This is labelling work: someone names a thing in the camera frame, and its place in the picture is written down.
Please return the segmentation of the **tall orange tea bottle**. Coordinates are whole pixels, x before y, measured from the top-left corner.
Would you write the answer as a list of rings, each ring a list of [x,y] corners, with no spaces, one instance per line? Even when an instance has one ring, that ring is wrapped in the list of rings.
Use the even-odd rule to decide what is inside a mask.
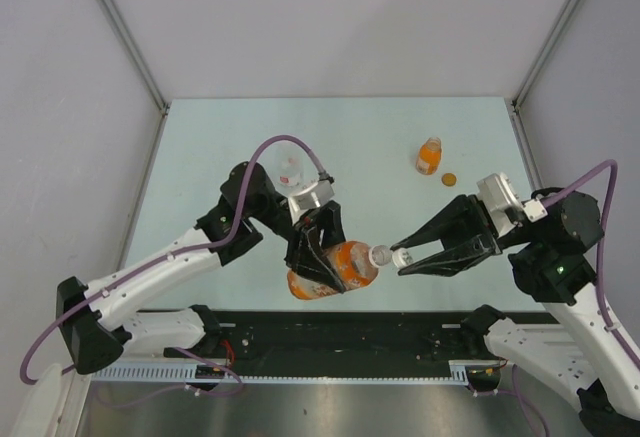
[[[346,241],[325,252],[329,269],[344,287],[336,290],[329,284],[300,276],[293,270],[287,273],[291,294],[299,300],[315,300],[369,286],[382,267],[392,262],[393,252],[384,245],[371,247],[359,241]]]

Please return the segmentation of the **white tea bottle cap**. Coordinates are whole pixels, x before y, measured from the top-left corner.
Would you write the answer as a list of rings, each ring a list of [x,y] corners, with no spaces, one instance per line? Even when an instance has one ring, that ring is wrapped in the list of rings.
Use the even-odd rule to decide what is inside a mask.
[[[392,253],[392,261],[399,268],[406,268],[413,263],[413,258],[405,248],[399,248]]]

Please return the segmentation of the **amber juice bottle cap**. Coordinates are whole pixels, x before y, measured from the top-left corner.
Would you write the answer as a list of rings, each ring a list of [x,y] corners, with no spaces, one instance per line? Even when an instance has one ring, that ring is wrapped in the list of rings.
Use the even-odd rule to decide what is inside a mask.
[[[457,183],[457,177],[453,173],[445,173],[441,177],[441,182],[447,187],[453,187]]]

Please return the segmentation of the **clear water bottle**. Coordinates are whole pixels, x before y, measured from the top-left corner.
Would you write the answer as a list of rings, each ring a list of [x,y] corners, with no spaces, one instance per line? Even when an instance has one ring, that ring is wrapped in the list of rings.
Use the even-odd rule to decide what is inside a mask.
[[[302,157],[297,147],[281,146],[276,154],[278,183],[287,188],[298,187],[303,180]]]

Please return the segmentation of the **small orange juice bottle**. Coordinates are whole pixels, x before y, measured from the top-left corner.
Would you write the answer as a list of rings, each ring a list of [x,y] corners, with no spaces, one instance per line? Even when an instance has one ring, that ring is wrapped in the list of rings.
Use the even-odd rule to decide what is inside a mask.
[[[419,149],[416,170],[423,175],[433,175],[439,167],[441,157],[441,140],[438,137],[430,137]]]

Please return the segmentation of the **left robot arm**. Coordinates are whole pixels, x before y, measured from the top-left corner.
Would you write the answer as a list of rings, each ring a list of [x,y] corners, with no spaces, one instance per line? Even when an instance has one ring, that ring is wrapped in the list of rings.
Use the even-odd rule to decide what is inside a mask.
[[[221,185],[218,203],[166,248],[87,284],[75,277],[60,283],[56,315],[76,372],[95,373],[135,349],[182,347],[202,357],[214,354],[221,333],[204,306],[142,319],[135,315],[180,283],[244,256],[263,239],[256,222],[286,242],[284,261],[294,274],[315,286],[346,292],[327,256],[345,241],[333,182],[322,171],[309,187],[284,196],[260,164],[242,162]]]

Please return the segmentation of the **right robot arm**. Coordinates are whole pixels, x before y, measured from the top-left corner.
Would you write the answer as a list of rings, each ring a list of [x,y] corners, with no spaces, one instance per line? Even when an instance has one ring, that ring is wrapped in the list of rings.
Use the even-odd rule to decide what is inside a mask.
[[[515,284],[563,327],[581,355],[530,335],[483,305],[467,317],[463,350],[473,358],[503,357],[562,397],[593,436],[639,433],[639,369],[621,348],[622,327],[606,322],[597,275],[586,253],[604,236],[595,198],[555,189],[520,201],[496,174],[475,195],[454,198],[410,236],[393,244],[402,275],[452,277],[501,254]]]

